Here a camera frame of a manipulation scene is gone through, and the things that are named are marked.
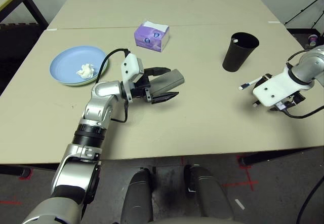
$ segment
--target wire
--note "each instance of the wire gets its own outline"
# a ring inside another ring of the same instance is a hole
[[[301,50],[301,51],[299,51],[299,52],[297,52],[297,53],[294,53],[292,56],[290,56],[290,57],[287,59],[286,64],[287,64],[290,60],[292,60],[293,57],[295,57],[297,54],[304,53],[304,52],[308,52],[308,51],[310,51],[310,49],[305,49],[305,50]]]
[[[287,111],[287,108],[281,110],[281,112],[283,112],[284,114],[286,114],[288,117],[290,118],[293,118],[293,119],[304,119],[306,117],[309,117],[309,116],[312,116],[313,114],[317,113],[318,111],[321,111],[324,109],[324,105],[323,106],[320,106],[318,109],[308,113],[308,114],[305,114],[303,116],[294,116],[294,115],[291,115],[288,111]]]
[[[118,122],[118,123],[126,123],[127,118],[128,118],[128,101],[127,101],[127,99],[124,102],[124,112],[125,112],[125,119],[124,120],[119,120],[119,119],[110,119],[110,120]]]
[[[312,189],[312,191],[309,193],[309,195],[307,196],[304,204],[302,205],[302,208],[300,209],[299,213],[298,213],[298,217],[297,217],[297,221],[296,224],[300,223],[300,218],[302,217],[302,214],[309,202],[309,200],[312,198],[312,196],[314,195],[314,193],[316,192],[316,190],[319,188],[319,186],[323,183],[324,181],[324,176],[319,180],[319,182],[315,185],[315,187]]]
[[[99,82],[100,80],[100,76],[101,76],[101,73],[102,73],[102,70],[103,70],[103,67],[105,66],[105,63],[106,61],[108,60],[108,58],[113,55],[114,53],[117,53],[117,52],[124,52],[125,54],[125,58],[127,57],[127,55],[129,55],[131,53],[130,50],[128,50],[127,48],[118,48],[118,49],[115,49],[113,51],[111,51],[102,61],[101,63],[101,66],[100,66],[100,69],[99,69],[99,72],[98,72],[98,76],[97,76],[97,79],[96,79],[96,83]],[[128,100],[126,99],[125,102],[124,102],[124,111],[125,111],[125,119],[124,120],[119,120],[119,119],[110,119],[112,121],[115,121],[115,122],[118,122],[118,123],[126,123],[127,121],[127,118],[128,118]]]
[[[108,58],[112,55],[112,54],[114,54],[114,53],[116,53],[116,52],[124,52],[125,53],[125,58],[127,57],[127,55],[130,53],[130,51],[127,49],[127,48],[118,48],[118,49],[115,49],[115,50],[113,50],[112,52],[110,52],[104,59],[103,59],[103,61],[102,61],[102,63],[101,63],[101,66],[100,66],[100,69],[99,69],[99,72],[98,72],[98,76],[97,76],[97,79],[96,79],[96,83],[98,83],[99,82],[99,80],[100,80],[100,76],[101,76],[101,73],[102,73],[102,70],[103,70],[103,67],[105,66],[105,63],[106,63],[106,61],[108,60]]]

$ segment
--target metal frame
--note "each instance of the metal frame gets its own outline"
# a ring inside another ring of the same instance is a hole
[[[21,3],[24,3],[42,29],[45,30],[49,26],[33,0],[12,0],[7,6],[0,10],[0,22],[3,21]]]
[[[249,156],[241,156],[238,159],[238,162],[242,166],[250,166],[256,163],[265,162],[268,160],[273,160],[279,157],[288,156],[294,153],[298,152],[304,152],[310,149],[313,149],[314,147],[308,147],[308,148],[298,148],[298,149],[292,149],[292,150],[282,150],[282,151],[267,151],[267,152],[258,152]]]

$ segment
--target tissue box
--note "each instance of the tissue box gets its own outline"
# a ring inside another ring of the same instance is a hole
[[[145,21],[134,32],[137,46],[162,52],[169,40],[169,26]]]

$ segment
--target beige table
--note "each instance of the beige table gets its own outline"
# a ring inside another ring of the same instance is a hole
[[[72,140],[93,86],[69,87],[49,75],[52,59],[78,45],[106,53],[130,48],[144,67],[179,69],[185,83],[174,99],[156,105],[130,104],[126,124],[111,122],[103,159],[255,152],[323,145],[323,111],[303,120],[268,108],[253,108],[251,89],[237,88],[267,72],[282,71],[286,59],[301,46],[281,24],[179,26],[162,53],[136,47],[134,28],[45,31],[0,97],[2,157],[0,163],[59,162]],[[238,72],[225,71],[222,60],[229,37],[254,34],[260,46]],[[122,54],[116,54],[103,80],[120,80]],[[291,113],[301,115],[321,105],[316,86]]]
[[[261,0],[67,0],[49,28],[137,27],[278,21]]]

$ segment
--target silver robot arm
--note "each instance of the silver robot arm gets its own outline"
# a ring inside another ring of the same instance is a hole
[[[64,156],[55,173],[51,186],[51,196],[38,204],[23,221],[23,224],[77,224],[86,206],[95,196],[99,182],[100,156],[102,143],[111,120],[127,120],[128,103],[133,98],[144,97],[154,104],[169,100],[178,92],[164,93],[154,98],[149,93],[148,76],[169,72],[167,68],[143,69],[134,54],[128,54],[121,64],[123,82],[99,82],[91,91],[88,102],[72,143],[66,148]],[[117,103],[124,102],[125,120],[112,119]]]

